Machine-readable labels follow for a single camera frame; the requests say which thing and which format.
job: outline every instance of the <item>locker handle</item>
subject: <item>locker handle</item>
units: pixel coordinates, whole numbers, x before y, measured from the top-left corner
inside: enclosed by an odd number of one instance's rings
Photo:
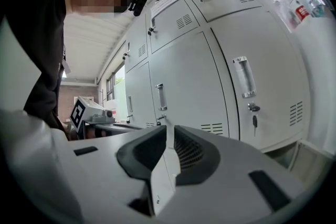
[[[243,98],[255,96],[257,94],[256,84],[246,56],[232,59],[232,62],[236,68]]]
[[[163,84],[158,84],[155,86],[158,90],[159,93],[159,101],[160,101],[160,108],[159,110],[167,110],[167,105],[166,105],[166,98],[164,96],[164,91],[163,91]]]
[[[129,104],[130,104],[130,112],[133,112],[133,108],[132,108],[132,100],[131,100],[131,96],[128,96],[129,99]]]

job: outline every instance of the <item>door latch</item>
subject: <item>door latch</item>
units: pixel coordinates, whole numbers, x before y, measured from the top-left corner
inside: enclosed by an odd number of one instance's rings
[[[159,121],[159,120],[161,120],[161,119],[165,119],[166,116],[167,116],[166,114],[162,114],[161,117],[157,118],[157,120]]]
[[[148,28],[148,35],[152,35],[152,32],[155,32],[155,27],[150,27],[150,28]]]

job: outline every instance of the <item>grey device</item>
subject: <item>grey device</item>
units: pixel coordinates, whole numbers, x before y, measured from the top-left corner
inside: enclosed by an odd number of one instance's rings
[[[157,215],[148,218],[128,205],[142,198],[144,190],[151,188],[153,182],[148,186],[145,180],[133,178],[116,155],[122,146],[137,139],[143,139],[141,145],[146,143],[147,137],[155,137],[149,136],[150,133],[164,126],[68,142],[62,131],[50,129],[42,120],[23,113],[0,112],[0,123],[0,141],[10,172],[29,200],[56,223],[97,223],[111,219],[118,223],[126,220],[198,223],[209,217],[213,223],[257,220],[274,211],[248,176],[255,170],[263,170],[289,199],[303,192],[302,184],[289,171],[252,146],[202,130],[175,126],[175,140],[179,144],[174,147],[179,156],[180,174],[170,200]],[[188,164],[184,157],[190,153],[183,150],[192,144],[202,157]],[[97,150],[76,156],[74,150],[87,147]],[[153,159],[152,151],[141,152],[140,163]],[[204,165],[211,166],[206,173]]]

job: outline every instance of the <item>window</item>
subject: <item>window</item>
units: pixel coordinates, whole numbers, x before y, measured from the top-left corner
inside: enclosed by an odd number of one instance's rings
[[[127,102],[125,90],[125,66],[121,64],[112,76],[106,82],[107,100],[113,100],[112,105],[116,108],[116,122],[126,122],[127,120]]]
[[[107,88],[107,100],[112,100],[116,98],[116,93],[114,92],[114,86],[116,86],[119,82],[125,79],[125,65],[121,64],[112,73],[112,76],[106,82]]]

